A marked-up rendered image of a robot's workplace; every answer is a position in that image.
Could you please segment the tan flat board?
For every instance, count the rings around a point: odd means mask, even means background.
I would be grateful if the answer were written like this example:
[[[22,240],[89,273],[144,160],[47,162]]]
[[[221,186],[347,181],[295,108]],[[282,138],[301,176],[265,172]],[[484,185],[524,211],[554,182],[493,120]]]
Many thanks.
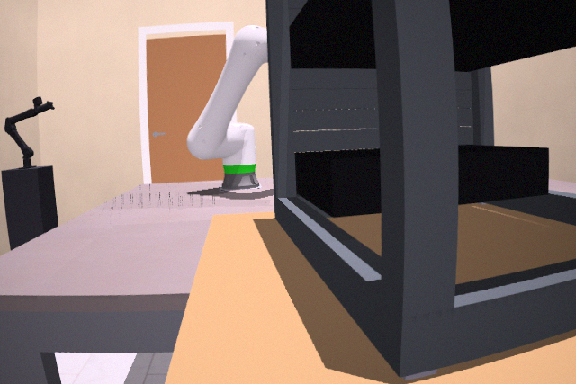
[[[576,226],[458,205],[455,284],[576,259]],[[576,384],[576,329],[398,377],[275,219],[213,215],[165,384]]]

